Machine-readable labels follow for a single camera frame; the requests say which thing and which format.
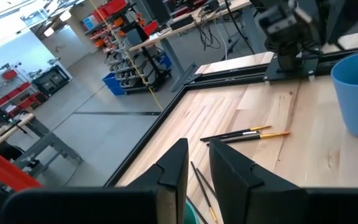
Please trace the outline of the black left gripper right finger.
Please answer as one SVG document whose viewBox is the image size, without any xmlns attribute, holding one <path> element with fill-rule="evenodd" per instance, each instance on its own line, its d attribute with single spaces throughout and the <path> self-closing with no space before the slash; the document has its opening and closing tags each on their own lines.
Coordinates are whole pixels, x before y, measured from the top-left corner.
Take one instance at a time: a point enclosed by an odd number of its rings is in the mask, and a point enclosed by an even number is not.
<svg viewBox="0 0 358 224">
<path fill-rule="evenodd" d="M 358 188 L 299 187 L 225 142 L 209 142 L 224 224 L 358 224 Z"/>
</svg>

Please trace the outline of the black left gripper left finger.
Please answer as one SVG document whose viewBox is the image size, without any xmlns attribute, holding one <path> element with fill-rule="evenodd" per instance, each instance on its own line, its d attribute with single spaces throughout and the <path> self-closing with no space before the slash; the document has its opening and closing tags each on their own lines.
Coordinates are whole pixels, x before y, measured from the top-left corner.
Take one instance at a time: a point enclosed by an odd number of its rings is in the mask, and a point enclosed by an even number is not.
<svg viewBox="0 0 358 224">
<path fill-rule="evenodd" d="M 29 189 L 10 196 L 2 224 L 183 224 L 188 141 L 179 139 L 125 187 Z"/>
</svg>

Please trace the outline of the black paintbrush orange bristles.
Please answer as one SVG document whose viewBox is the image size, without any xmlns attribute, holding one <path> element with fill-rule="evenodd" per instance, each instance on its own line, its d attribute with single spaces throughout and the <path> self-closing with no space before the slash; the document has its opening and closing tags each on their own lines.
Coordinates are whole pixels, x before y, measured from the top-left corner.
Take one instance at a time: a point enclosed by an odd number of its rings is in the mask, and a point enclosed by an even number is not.
<svg viewBox="0 0 358 224">
<path fill-rule="evenodd" d="M 235 143 L 235 142 L 244 142 L 244 141 L 253 141 L 253 140 L 260 140 L 260 139 L 267 139 L 267 138 L 274 138 L 279 136 L 286 136 L 289 135 L 290 132 L 283 132 L 283 133 L 268 133 L 268 134 L 253 134 L 253 135 L 247 135 L 247 136 L 240 136 L 235 138 L 227 138 L 227 139 L 217 139 L 225 143 Z"/>
</svg>

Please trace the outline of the black paintbrush silver ferrule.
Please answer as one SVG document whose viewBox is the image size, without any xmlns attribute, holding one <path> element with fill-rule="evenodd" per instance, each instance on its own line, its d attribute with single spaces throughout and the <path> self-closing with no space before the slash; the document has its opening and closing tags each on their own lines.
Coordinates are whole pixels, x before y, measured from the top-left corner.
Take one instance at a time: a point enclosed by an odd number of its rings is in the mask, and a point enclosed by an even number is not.
<svg viewBox="0 0 358 224">
<path fill-rule="evenodd" d="M 231 135 L 228 135 L 226 138 L 235 138 L 235 137 L 259 134 L 259 133 L 260 133 L 259 131 L 247 131 L 247 132 L 231 134 Z"/>
</svg>

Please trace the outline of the black paintbrush gold ferrule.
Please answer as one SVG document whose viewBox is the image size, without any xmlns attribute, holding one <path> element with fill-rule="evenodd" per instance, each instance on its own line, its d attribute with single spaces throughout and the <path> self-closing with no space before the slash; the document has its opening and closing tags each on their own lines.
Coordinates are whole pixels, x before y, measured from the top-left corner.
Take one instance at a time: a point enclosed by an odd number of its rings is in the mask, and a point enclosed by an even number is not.
<svg viewBox="0 0 358 224">
<path fill-rule="evenodd" d="M 233 131 L 233 132 L 230 132 L 230 133 L 218 134 L 218 135 L 215 135 L 215 136 L 209 136 L 209 137 L 201 138 L 200 141 L 206 142 L 206 141 L 209 141 L 210 139 L 214 139 L 214 138 L 227 139 L 226 137 L 228 135 L 231 135 L 231 134 L 247 132 L 247 131 L 259 131 L 261 129 L 266 129 L 266 128 L 270 128 L 270 126 L 259 126 L 259 127 L 254 127 L 254 128 L 247 128 L 247 129 L 242 129 L 242 130 L 238 130 L 238 131 Z"/>
</svg>

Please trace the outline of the red desk lamp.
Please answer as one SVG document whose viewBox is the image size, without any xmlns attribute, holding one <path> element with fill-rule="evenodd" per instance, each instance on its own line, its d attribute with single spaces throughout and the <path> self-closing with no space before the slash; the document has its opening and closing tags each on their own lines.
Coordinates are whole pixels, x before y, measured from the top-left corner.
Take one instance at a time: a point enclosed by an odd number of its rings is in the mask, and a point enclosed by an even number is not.
<svg viewBox="0 0 358 224">
<path fill-rule="evenodd" d="M 42 184 L 36 179 L 23 172 L 2 156 L 0 156 L 0 182 L 16 192 L 30 188 L 42 188 Z"/>
</svg>

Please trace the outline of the black electronics box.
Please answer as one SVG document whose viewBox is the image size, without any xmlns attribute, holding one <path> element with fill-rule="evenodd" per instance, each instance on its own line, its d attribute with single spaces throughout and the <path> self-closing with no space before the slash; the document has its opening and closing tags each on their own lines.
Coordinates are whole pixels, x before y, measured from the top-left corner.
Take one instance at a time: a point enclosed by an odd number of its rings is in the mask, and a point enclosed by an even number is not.
<svg viewBox="0 0 358 224">
<path fill-rule="evenodd" d="M 194 21 L 194 18 L 192 15 L 187 15 L 186 17 L 183 17 L 182 19 L 176 21 L 176 22 L 173 22 L 171 25 L 170 25 L 170 28 L 171 30 L 177 30 L 179 28 L 182 28 L 182 27 L 185 27 L 191 23 L 193 23 Z"/>
</svg>

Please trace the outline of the blue storage tote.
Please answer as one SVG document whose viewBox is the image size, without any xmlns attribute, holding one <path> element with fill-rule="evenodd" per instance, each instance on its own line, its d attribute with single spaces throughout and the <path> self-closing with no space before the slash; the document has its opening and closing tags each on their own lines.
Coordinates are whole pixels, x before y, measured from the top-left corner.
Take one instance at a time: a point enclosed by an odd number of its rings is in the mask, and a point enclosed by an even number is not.
<svg viewBox="0 0 358 224">
<path fill-rule="evenodd" d="M 113 93 L 115 96 L 119 95 L 125 95 L 124 89 L 120 86 L 120 81 L 115 79 L 115 73 L 110 72 L 108 75 L 106 75 L 102 81 L 104 84 L 109 88 L 109 90 Z"/>
</svg>

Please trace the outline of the black tool cabinet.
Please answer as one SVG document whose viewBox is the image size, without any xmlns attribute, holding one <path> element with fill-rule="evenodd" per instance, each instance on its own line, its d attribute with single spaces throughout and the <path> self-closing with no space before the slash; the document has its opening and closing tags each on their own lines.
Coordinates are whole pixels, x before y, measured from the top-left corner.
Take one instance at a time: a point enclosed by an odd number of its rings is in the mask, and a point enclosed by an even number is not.
<svg viewBox="0 0 358 224">
<path fill-rule="evenodd" d="M 55 65 L 40 75 L 36 75 L 32 83 L 47 97 L 54 95 L 70 81 L 70 77 L 63 71 L 61 66 Z"/>
</svg>

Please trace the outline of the white shelf with red bins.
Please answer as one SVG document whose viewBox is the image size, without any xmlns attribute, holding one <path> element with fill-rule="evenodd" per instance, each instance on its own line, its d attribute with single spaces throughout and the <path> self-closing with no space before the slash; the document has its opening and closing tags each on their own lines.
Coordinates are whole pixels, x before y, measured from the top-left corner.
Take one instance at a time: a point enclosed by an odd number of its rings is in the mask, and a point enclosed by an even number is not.
<svg viewBox="0 0 358 224">
<path fill-rule="evenodd" d="M 0 68 L 0 109 L 9 116 L 31 113 L 44 99 L 45 96 L 18 70 L 17 65 L 7 63 Z"/>
</svg>

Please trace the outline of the parts bin rack cart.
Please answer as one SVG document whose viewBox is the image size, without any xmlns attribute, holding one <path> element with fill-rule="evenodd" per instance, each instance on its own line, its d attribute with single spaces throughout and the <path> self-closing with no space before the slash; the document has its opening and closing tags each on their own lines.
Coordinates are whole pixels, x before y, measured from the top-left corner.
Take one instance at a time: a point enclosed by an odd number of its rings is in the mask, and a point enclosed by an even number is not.
<svg viewBox="0 0 358 224">
<path fill-rule="evenodd" d="M 172 76 L 166 53 L 154 44 L 145 50 L 130 48 L 149 39 L 158 23 L 145 20 L 129 0 L 92 6 L 92 13 L 82 21 L 85 36 L 106 54 L 104 64 L 115 73 L 125 93 L 157 91 Z"/>
</svg>

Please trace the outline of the black aluminium table frame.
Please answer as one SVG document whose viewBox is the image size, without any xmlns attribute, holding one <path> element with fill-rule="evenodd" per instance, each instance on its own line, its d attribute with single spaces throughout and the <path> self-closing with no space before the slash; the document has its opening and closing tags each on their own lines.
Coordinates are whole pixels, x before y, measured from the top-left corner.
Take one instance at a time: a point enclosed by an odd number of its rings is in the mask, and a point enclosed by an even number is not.
<svg viewBox="0 0 358 224">
<path fill-rule="evenodd" d="M 195 75 L 195 77 L 192 78 L 190 82 L 182 86 L 170 104 L 168 104 L 168 106 L 161 112 L 160 116 L 137 142 L 132 151 L 126 156 L 116 171 L 112 173 L 112 176 L 110 176 L 110 178 L 107 180 L 105 186 L 114 186 L 119 182 L 120 178 L 125 174 L 126 170 L 128 170 L 128 168 L 132 165 L 143 148 L 147 145 L 150 139 L 158 131 L 158 129 L 188 91 L 261 83 L 265 81 L 265 72 L 268 66 L 271 64 L 272 62 L 265 62 L 259 65 L 243 65 L 241 67 L 223 70 L 221 72 L 213 72 L 205 75 Z"/>
</svg>

